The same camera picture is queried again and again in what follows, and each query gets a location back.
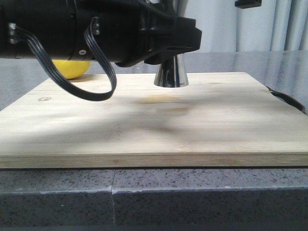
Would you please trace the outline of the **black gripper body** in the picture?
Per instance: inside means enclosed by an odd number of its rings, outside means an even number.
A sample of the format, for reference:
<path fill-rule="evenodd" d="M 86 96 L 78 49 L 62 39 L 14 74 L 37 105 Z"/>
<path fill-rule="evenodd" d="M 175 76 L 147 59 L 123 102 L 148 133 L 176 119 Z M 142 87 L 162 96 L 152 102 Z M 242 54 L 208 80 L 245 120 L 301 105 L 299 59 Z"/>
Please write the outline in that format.
<path fill-rule="evenodd" d="M 196 20 L 179 16 L 172 0 L 151 3 L 146 0 L 123 2 L 137 11 L 136 35 L 132 53 L 116 65 L 131 67 L 141 61 L 157 65 L 175 55 L 200 48 L 202 31 Z"/>
<path fill-rule="evenodd" d="M 262 0 L 236 0 L 234 3 L 237 8 L 254 8 L 262 5 Z"/>

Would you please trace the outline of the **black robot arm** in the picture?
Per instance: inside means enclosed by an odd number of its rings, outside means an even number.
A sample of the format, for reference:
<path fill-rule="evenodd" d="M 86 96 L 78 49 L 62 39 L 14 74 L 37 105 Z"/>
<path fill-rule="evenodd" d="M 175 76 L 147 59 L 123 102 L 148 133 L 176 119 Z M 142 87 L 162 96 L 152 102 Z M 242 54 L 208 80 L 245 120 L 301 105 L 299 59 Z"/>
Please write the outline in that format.
<path fill-rule="evenodd" d="M 156 65 L 200 48 L 202 31 L 196 21 L 177 16 L 170 0 L 3 0 L 0 56 L 34 56 L 24 42 L 9 42 L 8 24 L 14 23 L 33 33 L 52 59 L 93 60 L 84 39 L 93 17 L 99 18 L 98 45 L 120 67 Z"/>

